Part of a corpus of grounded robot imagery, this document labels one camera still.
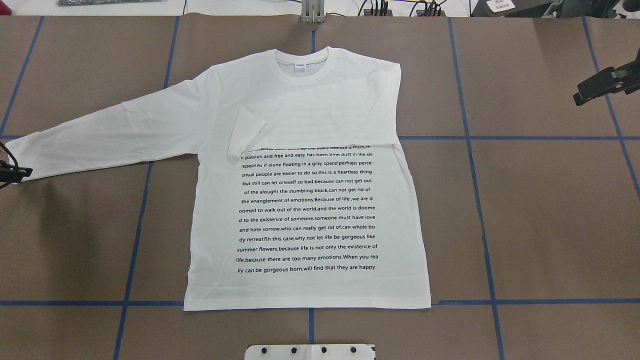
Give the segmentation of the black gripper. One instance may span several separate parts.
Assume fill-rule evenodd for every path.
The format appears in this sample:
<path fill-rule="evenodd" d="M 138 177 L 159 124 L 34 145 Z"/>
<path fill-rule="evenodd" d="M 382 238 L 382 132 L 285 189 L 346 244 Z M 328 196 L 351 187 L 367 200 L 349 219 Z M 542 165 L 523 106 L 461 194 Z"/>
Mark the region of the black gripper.
<path fill-rule="evenodd" d="M 624 92 L 629 95 L 640 88 L 639 63 L 627 63 L 618 68 L 612 66 L 599 71 L 577 85 L 578 92 L 573 100 L 576 106 L 582 106 L 595 98 Z"/>

